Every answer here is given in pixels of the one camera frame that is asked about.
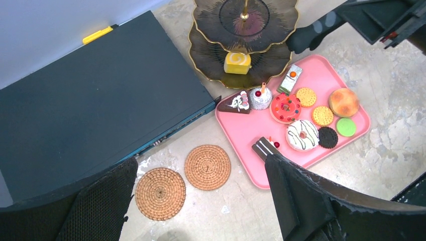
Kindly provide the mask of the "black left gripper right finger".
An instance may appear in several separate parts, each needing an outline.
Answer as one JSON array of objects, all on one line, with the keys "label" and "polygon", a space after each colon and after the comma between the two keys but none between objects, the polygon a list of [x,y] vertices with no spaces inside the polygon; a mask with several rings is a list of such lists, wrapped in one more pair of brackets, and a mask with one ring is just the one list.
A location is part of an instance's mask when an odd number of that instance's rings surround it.
[{"label": "black left gripper right finger", "polygon": [[425,207],[372,197],[270,154],[265,169],[284,240],[425,240]]}]

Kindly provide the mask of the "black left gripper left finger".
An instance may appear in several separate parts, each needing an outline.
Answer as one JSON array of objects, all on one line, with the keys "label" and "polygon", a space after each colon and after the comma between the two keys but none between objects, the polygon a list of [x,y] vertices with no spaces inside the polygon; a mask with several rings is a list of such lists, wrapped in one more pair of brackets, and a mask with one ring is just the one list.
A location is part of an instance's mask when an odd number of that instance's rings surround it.
[{"label": "black left gripper left finger", "polygon": [[119,240],[136,179],[134,157],[1,208],[1,240]]}]

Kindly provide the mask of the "yellow swirl roll cake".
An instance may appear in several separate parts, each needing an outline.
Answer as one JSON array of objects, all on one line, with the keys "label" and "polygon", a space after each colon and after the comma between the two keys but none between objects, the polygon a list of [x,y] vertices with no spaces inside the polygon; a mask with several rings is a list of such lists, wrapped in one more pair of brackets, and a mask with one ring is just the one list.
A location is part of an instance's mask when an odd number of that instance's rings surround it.
[{"label": "yellow swirl roll cake", "polygon": [[246,75],[251,68],[251,57],[248,54],[228,52],[224,61],[224,72],[228,74]]}]

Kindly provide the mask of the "pink serving tray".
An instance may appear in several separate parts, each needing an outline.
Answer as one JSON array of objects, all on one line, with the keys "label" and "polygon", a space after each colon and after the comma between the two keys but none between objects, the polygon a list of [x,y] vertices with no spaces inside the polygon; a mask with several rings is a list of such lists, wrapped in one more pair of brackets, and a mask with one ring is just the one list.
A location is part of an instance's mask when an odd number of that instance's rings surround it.
[{"label": "pink serving tray", "polygon": [[[346,87],[331,63],[321,55],[309,55],[295,64],[302,69],[302,74],[293,91],[301,87],[311,88],[317,95],[315,106],[327,105],[328,97],[334,90]],[[361,107],[351,118],[356,125],[356,132],[352,137],[339,136],[337,146],[333,149],[317,147],[312,151],[298,152],[292,149],[285,139],[286,126],[275,121],[267,109],[252,110],[249,114],[216,110],[216,118],[251,181],[261,189],[269,189],[269,182],[264,161],[252,150],[252,145],[261,137],[278,142],[278,150],[285,157],[304,168],[309,168],[366,134],[371,126],[369,115]]]}]

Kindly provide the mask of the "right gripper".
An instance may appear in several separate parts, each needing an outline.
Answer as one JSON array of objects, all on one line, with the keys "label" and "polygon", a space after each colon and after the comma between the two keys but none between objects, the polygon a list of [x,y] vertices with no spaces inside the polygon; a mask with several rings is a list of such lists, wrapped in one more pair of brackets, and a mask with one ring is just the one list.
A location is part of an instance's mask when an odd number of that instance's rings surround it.
[{"label": "right gripper", "polygon": [[425,54],[425,0],[346,1],[311,25],[297,28],[286,44],[295,54],[315,50],[346,22],[370,44],[379,41],[387,49],[407,40]]}]

